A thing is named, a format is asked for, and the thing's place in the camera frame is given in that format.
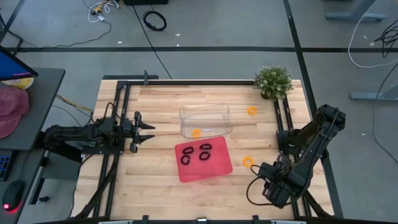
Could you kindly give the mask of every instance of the pink hat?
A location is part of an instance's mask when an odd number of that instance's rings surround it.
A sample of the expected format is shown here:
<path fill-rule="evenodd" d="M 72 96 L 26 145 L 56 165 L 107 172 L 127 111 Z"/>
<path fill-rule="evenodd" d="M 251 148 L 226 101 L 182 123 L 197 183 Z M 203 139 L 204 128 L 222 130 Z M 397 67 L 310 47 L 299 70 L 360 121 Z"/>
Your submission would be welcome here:
<path fill-rule="evenodd" d="M 11 86 L 0 88 L 0 139 L 15 130 L 28 109 L 29 99 L 25 90 Z"/>

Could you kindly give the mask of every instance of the gray floor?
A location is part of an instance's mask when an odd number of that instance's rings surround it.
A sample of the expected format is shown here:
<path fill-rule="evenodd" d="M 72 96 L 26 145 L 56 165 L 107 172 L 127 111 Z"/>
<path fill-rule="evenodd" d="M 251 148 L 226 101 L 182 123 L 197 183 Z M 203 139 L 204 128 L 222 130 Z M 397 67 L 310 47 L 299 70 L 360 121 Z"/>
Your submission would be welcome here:
<path fill-rule="evenodd" d="M 86 0 L 87 4 L 96 3 Z M 350 10 L 358 3 L 321 0 L 290 0 L 302 47 L 347 47 L 355 24 L 326 21 L 325 11 Z M 0 1 L 5 20 L 17 1 Z M 199 1 L 170 0 L 166 6 L 154 6 L 168 22 L 164 32 L 148 32 L 154 46 L 258 46 L 294 47 L 285 9 L 280 0 Z M 139 15 L 148 6 L 138 6 Z M 394 22 L 398 3 L 377 1 L 372 12 L 389 18 L 377 24 L 361 24 L 353 47 L 370 43 Z M 111 8 L 105 14 L 112 32 L 102 39 L 74 47 L 148 47 L 135 15 L 126 8 Z M 70 44 L 99 36 L 106 24 L 90 24 L 81 1 L 27 0 L 11 30 L 29 42 L 45 45 Z M 14 47 L 16 40 L 7 35 L 1 45 Z M 18 53 L 31 67 L 64 68 L 67 71 L 59 94 L 81 105 L 94 108 L 103 75 L 137 75 L 144 69 L 160 78 L 168 78 L 152 52 L 46 52 Z M 288 66 L 293 78 L 302 79 L 297 56 L 292 52 L 159 52 L 159 57 L 174 78 L 252 78 L 261 66 Z M 329 151 L 338 194 L 345 218 L 398 222 L 398 165 L 380 148 L 372 136 L 373 104 L 352 101 L 351 91 L 376 91 L 392 66 L 358 68 L 347 54 L 304 53 L 317 105 L 339 107 L 347 113 L 346 129 L 330 144 Z M 398 54 L 383 59 L 381 54 L 353 54 L 361 65 L 394 60 Z M 398 85 L 397 72 L 388 79 L 384 90 Z M 86 117 L 56 101 L 84 123 Z M 398 156 L 394 142 L 398 119 L 396 103 L 376 103 L 376 135 L 382 145 Z M 65 112 L 53 108 L 45 127 L 53 124 L 76 125 Z M 50 180 L 42 195 L 52 199 L 40 205 L 26 206 L 20 223 L 34 223 L 65 218 L 72 202 L 75 181 Z"/>

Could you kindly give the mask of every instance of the green plant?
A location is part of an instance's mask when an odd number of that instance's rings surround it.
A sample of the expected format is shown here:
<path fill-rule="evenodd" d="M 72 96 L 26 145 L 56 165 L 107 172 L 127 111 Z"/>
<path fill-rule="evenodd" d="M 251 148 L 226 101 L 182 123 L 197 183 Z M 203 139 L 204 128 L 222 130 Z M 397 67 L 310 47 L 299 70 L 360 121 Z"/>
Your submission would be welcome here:
<path fill-rule="evenodd" d="M 263 66 L 254 79 L 257 89 L 261 90 L 271 100 L 281 99 L 293 89 L 290 71 L 286 67 Z"/>

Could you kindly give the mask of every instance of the computer mouse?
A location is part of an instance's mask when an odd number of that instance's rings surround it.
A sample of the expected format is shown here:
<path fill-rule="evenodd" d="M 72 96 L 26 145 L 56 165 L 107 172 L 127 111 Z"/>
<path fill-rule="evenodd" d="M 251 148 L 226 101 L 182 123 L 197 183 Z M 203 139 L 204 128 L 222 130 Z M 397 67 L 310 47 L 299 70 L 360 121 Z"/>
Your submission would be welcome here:
<path fill-rule="evenodd" d="M 22 180 L 11 182 L 2 196 L 2 207 L 5 211 L 16 209 L 24 193 L 25 183 Z"/>

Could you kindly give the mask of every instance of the pink tray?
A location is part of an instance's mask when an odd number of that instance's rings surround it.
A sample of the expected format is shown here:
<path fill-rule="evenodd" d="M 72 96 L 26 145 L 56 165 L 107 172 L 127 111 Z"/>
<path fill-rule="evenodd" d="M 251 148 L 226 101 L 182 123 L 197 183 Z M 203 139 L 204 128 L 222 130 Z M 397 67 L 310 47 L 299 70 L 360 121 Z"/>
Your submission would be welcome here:
<path fill-rule="evenodd" d="M 232 173 L 231 158 L 222 136 L 178 144 L 175 156 L 183 183 Z"/>

